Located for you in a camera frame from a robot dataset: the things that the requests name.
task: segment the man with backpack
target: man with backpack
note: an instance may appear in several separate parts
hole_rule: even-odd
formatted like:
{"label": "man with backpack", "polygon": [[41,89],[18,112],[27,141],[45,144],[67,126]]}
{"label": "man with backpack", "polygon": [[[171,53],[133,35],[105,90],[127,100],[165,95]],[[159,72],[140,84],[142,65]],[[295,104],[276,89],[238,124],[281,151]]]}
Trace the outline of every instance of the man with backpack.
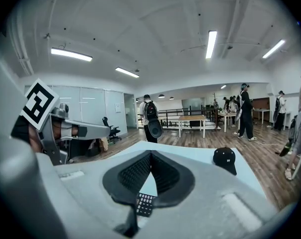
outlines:
{"label": "man with backpack", "polygon": [[144,95],[144,102],[140,105],[139,113],[143,118],[143,126],[147,141],[157,143],[157,138],[152,136],[148,127],[149,120],[158,118],[156,104],[151,100],[149,95]]}

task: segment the white sticker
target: white sticker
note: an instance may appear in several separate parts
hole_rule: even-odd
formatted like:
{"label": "white sticker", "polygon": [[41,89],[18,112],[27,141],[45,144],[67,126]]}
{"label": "white sticker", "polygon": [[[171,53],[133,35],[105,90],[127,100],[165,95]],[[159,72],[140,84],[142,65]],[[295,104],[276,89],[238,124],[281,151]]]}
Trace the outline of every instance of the white sticker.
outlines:
{"label": "white sticker", "polygon": [[32,84],[25,96],[28,101],[20,115],[25,117],[37,130],[40,130],[59,96],[40,79]]}

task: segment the gray robot arm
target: gray robot arm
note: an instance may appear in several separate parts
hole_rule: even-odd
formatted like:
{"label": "gray robot arm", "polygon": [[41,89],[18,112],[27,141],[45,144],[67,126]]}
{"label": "gray robot arm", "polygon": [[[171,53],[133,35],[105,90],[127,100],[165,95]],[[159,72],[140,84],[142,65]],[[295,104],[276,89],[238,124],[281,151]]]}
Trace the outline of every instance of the gray robot arm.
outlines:
{"label": "gray robot arm", "polygon": [[[56,140],[53,135],[52,121],[61,122],[61,138]],[[78,128],[76,136],[72,136],[72,127]],[[68,119],[68,107],[61,104],[60,108],[54,108],[43,124],[38,135],[46,154],[50,157],[53,165],[66,164],[67,157],[70,154],[70,145],[62,148],[61,141],[71,140],[93,140],[107,137],[110,134],[110,128],[103,125],[95,125]]]}

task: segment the black pants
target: black pants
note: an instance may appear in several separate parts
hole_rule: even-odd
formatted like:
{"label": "black pants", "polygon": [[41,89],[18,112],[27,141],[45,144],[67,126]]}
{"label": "black pants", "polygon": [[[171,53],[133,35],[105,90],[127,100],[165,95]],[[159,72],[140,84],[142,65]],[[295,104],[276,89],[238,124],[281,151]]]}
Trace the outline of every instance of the black pants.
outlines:
{"label": "black pants", "polygon": [[149,126],[148,125],[144,126],[144,130],[145,130],[147,141],[157,143],[157,138],[155,138],[151,135],[151,132],[149,131]]}
{"label": "black pants", "polygon": [[278,129],[281,131],[284,125],[284,120],[285,120],[285,114],[278,114],[277,121],[274,125],[274,129]]}
{"label": "black pants", "polygon": [[247,137],[248,139],[251,139],[254,137],[252,130],[252,116],[251,111],[242,111],[241,117],[240,117],[240,132],[239,135],[243,136],[245,133],[245,130],[247,131]]}

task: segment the wooden floor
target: wooden floor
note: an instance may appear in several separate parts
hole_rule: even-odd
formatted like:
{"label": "wooden floor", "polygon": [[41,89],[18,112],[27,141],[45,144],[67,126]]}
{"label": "wooden floor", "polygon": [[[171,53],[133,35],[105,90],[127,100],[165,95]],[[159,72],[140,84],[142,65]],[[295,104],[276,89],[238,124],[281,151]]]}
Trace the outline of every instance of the wooden floor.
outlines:
{"label": "wooden floor", "polygon": [[[247,137],[238,139],[232,134],[237,128],[231,127],[227,129],[226,133],[223,130],[206,131],[205,139],[202,138],[202,132],[197,130],[183,130],[181,138],[179,138],[177,130],[167,129],[164,130],[163,136],[158,142],[183,147],[219,148],[227,146],[237,148],[258,178],[268,200],[280,210],[298,200],[301,193],[301,168],[293,181],[285,179],[284,171],[290,156],[279,157],[275,151],[282,150],[283,145],[287,142],[289,130],[277,132],[268,129],[267,125],[267,123],[261,125],[261,122],[258,122],[254,126],[254,136],[258,138],[257,142],[249,142]],[[146,140],[142,129],[130,129],[126,135],[121,135],[121,137],[123,140],[117,141],[115,145],[110,145],[106,153],[91,158],[79,157],[75,162],[108,158],[140,140]]]}

